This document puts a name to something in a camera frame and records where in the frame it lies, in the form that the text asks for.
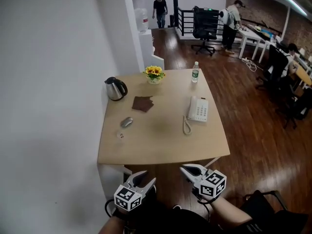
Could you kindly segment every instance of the office chair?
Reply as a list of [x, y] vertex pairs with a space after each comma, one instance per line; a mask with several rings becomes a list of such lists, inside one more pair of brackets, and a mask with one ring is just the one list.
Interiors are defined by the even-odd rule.
[[215, 48], [207, 46], [205, 43], [210, 39], [216, 40], [216, 33], [213, 28], [214, 24], [209, 23], [210, 21], [215, 20], [213, 13], [210, 11], [200, 10], [197, 6], [193, 9], [194, 13], [194, 26], [193, 26], [193, 36], [196, 39], [201, 39], [203, 42], [201, 45], [191, 45], [191, 48], [199, 47], [196, 51], [196, 55], [202, 49], [207, 50], [210, 53], [210, 56], [215, 52]]
[[[275, 210], [269, 204], [265, 195], [273, 195], [278, 200], [283, 210], [275, 213]], [[289, 212], [278, 191], [262, 193], [257, 190], [253, 194], [245, 195], [244, 201], [240, 209], [251, 216], [258, 224], [269, 226], [272, 233], [299, 234], [308, 221], [307, 214]]]
[[276, 109], [276, 113], [282, 113], [286, 117], [286, 124], [284, 129], [287, 128], [289, 121], [293, 123], [293, 128], [297, 128], [295, 119], [304, 119], [309, 110], [312, 108], [312, 89], [305, 89], [301, 97], [295, 95], [290, 87], [288, 97], [285, 101], [284, 108]]
[[[257, 85], [256, 89], [266, 88], [268, 90], [276, 91], [279, 88], [279, 80], [281, 79], [284, 68], [288, 64], [288, 59], [283, 55], [282, 52], [277, 50], [273, 45], [270, 46], [269, 50], [269, 61], [267, 69], [263, 71], [264, 78], [258, 76], [256, 80], [262, 80], [263, 84]], [[269, 68], [273, 66], [273, 71], [270, 74]]]

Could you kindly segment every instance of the flower pot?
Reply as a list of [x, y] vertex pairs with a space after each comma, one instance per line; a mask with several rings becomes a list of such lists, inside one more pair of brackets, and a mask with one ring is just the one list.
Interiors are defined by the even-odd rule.
[[157, 78], [155, 78], [155, 79], [147, 78], [147, 82], [148, 82], [149, 84], [152, 84], [152, 85], [159, 84], [160, 81], [161, 81], [161, 80], [160, 80], [160, 79], [157, 79]]

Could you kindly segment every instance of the small cube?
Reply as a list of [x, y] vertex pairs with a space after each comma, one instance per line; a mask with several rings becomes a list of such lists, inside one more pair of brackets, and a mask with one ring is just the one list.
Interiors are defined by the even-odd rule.
[[214, 170], [208, 177], [200, 181], [199, 194], [217, 197], [224, 189], [226, 185], [226, 176]]
[[114, 200], [117, 206], [127, 211], [131, 211], [141, 204], [142, 194], [120, 185], [114, 193]]

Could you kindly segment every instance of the white telephone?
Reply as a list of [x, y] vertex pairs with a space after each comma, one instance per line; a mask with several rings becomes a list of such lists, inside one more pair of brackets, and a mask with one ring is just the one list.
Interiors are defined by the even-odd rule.
[[187, 116], [190, 120], [206, 122], [208, 116], [208, 101], [206, 99], [191, 97], [191, 105]]

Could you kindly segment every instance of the kettle handle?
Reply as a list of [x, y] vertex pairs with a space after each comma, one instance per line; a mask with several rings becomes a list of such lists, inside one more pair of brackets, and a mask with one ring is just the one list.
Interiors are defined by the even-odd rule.
[[119, 91], [121, 92], [122, 97], [124, 97], [125, 95], [127, 95], [128, 93], [128, 88], [126, 86], [126, 84], [124, 82], [122, 82], [121, 80], [116, 79], [115, 80], [115, 85], [117, 86], [117, 88], [119, 89]]

